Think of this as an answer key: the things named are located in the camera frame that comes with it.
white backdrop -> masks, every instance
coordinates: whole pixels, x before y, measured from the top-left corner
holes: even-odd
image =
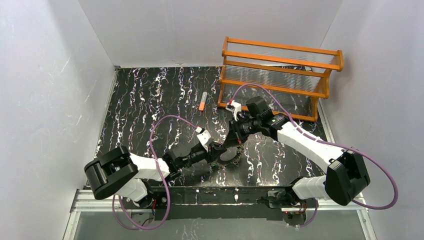
[[[1,239],[62,239],[114,67],[77,0],[0,0]]]
[[[79,0],[114,65],[219,66],[225,36],[319,48],[340,0]]]
[[[423,1],[345,0],[322,44],[342,49],[345,63],[323,101],[335,140],[374,156],[398,184],[395,207],[369,211],[382,240],[424,235],[423,13]],[[390,203],[389,180],[366,163],[367,203]]]

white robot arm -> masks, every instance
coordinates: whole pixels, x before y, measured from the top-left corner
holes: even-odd
[[[223,147],[231,147],[244,143],[250,134],[261,132],[275,141],[288,145],[320,167],[326,175],[295,179],[287,188],[285,203],[294,205],[300,200],[332,199],[346,206],[366,186],[370,177],[361,155],[311,140],[298,131],[306,132],[298,125],[293,125],[282,113],[273,114],[265,100],[256,96],[246,101],[249,116],[241,113],[239,103],[230,102],[226,107],[233,112],[230,122],[230,132]],[[313,139],[320,139],[308,133]]]

black marble surface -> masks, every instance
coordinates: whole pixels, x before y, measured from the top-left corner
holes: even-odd
[[[217,108],[220,70],[220,67],[119,69],[96,155],[101,156],[118,145],[125,145],[133,154],[151,157],[152,153],[148,150],[151,129],[159,119],[170,114],[208,129],[216,141],[223,142],[231,113]],[[200,98],[205,91],[208,93],[206,107],[204,112],[200,112]],[[326,139],[320,119],[317,122],[300,121],[299,124]],[[176,119],[162,122],[153,142],[158,156],[179,142],[197,143],[192,128]],[[201,161],[184,169],[182,176],[169,184],[281,186],[299,176],[321,175],[323,172],[302,154],[259,133],[250,136],[244,144],[244,154],[237,165],[211,166]]]

purple cable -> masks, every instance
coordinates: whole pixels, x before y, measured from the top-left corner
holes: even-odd
[[[186,122],[187,124],[189,124],[190,126],[192,126],[193,128],[197,128],[193,123],[191,123],[191,122],[189,122],[189,121],[187,121],[187,120],[185,120],[184,118],[182,118],[182,117],[180,117],[180,116],[176,116],[176,115],[166,115],[166,116],[164,116],[164,117],[162,117],[155,125],[154,125],[154,127],[152,128],[152,130],[151,130],[151,132],[150,132],[150,137],[149,137],[149,143],[150,143],[150,145],[149,145],[149,147],[150,147],[150,149],[151,149],[151,152],[153,153],[153,157],[154,157],[154,159],[158,159],[158,156],[156,155],[156,151],[155,151],[155,149],[154,149],[154,147],[153,147],[153,133],[155,133],[155,130],[156,130],[156,128],[159,126],[159,124],[163,121],[163,120],[165,120],[166,118],[176,118],[176,119],[179,119],[179,120],[181,120],[181,121],[184,121],[184,122]],[[160,178],[162,179],[162,183],[163,183],[163,186],[165,187],[165,192],[166,192],[166,198],[167,198],[167,206],[166,206],[166,212],[165,212],[165,215],[163,216],[163,218],[162,218],[162,220],[160,221],[160,223],[158,224],[158,225],[156,225],[156,226],[142,226],[142,225],[140,225],[140,224],[138,224],[136,221],[134,221],[132,218],[131,218],[131,216],[128,214],[128,212],[127,212],[127,210],[125,209],[125,207],[124,207],[124,203],[122,202],[122,198],[121,198],[121,196],[119,196],[119,203],[120,203],[120,207],[121,207],[121,209],[122,209],[122,211],[123,211],[123,213],[126,215],[126,217],[128,218],[128,220],[132,223],[132,224],[134,224],[134,226],[136,226],[138,229],[142,229],[142,230],[153,230],[153,229],[157,229],[157,228],[159,228],[162,224],[164,224],[164,222],[167,220],[167,218],[168,218],[168,215],[170,214],[170,209],[171,209],[171,195],[170,195],[170,190],[169,190],[169,188],[168,188],[168,184],[167,184],[167,181],[165,180],[165,177],[164,177],[164,175],[162,174],[162,171],[161,171],[161,168],[159,167],[159,163],[158,163],[158,161],[156,161],[156,169],[157,169],[157,171],[159,172],[159,175],[160,175]],[[118,223],[122,226],[122,227],[124,227],[124,228],[126,228],[126,229],[130,229],[131,228],[131,230],[133,229],[133,227],[129,227],[129,226],[125,226],[121,221],[119,221],[119,219],[116,217],[116,220],[118,221]]]
[[[139,230],[138,227],[127,226],[127,225],[123,224],[121,222],[121,220],[119,220],[119,218],[117,216],[117,213],[115,212],[115,197],[116,197],[116,195],[113,195],[113,198],[112,198],[112,212],[113,212],[113,216],[115,217],[116,221],[119,223],[119,225],[121,225],[123,228],[126,228],[128,230]]]
[[[307,222],[305,222],[304,224],[299,225],[299,228],[305,227],[306,225],[312,223],[312,220],[314,220],[315,216],[317,215],[317,212],[318,212],[318,200],[315,199],[315,211],[313,211],[312,217]]]
[[[237,90],[234,92],[234,95],[232,96],[231,100],[234,100],[234,97],[236,96],[236,94],[240,91],[240,89],[244,88],[245,86],[255,86],[258,88],[261,88],[262,90],[264,90],[267,94],[269,94],[271,96],[271,98],[277,103],[277,105],[285,112],[285,114],[288,116],[288,118],[290,119],[290,122],[293,124],[294,127],[296,127],[296,130],[301,133],[303,136],[307,137],[308,139],[311,139],[313,141],[317,140],[315,137],[310,136],[309,134],[305,133],[302,131],[302,129],[296,124],[296,122],[293,120],[292,115],[281,105],[281,103],[271,94],[270,91],[266,90],[263,86],[259,85],[259,84],[255,84],[255,83],[245,83],[241,86],[239,86],[237,88]],[[393,200],[384,206],[370,206],[367,204],[363,204],[362,202],[358,202],[356,200],[352,200],[352,202],[365,207],[365,208],[369,208],[369,209],[373,209],[373,210],[385,210],[385,209],[389,209],[391,207],[393,207],[396,202],[398,201],[398,196],[399,196],[399,192],[398,192],[398,186],[396,185],[395,180],[393,179],[392,175],[389,173],[389,171],[382,165],[380,165],[380,163],[378,163],[376,160],[374,160],[372,157],[370,157],[369,155],[354,149],[352,147],[348,147],[342,144],[337,144],[337,143],[332,143],[332,142],[328,142],[328,141],[323,141],[318,139],[317,140],[318,143],[320,144],[327,144],[330,146],[334,146],[334,147],[338,147],[338,148],[342,148],[342,149],[346,149],[346,150],[350,150],[352,152],[355,152],[367,159],[369,159],[373,164],[375,164],[379,169],[381,169],[383,171],[383,173],[387,176],[387,178],[390,180],[391,185],[393,186],[393,191],[394,191],[394,196],[393,196]]]

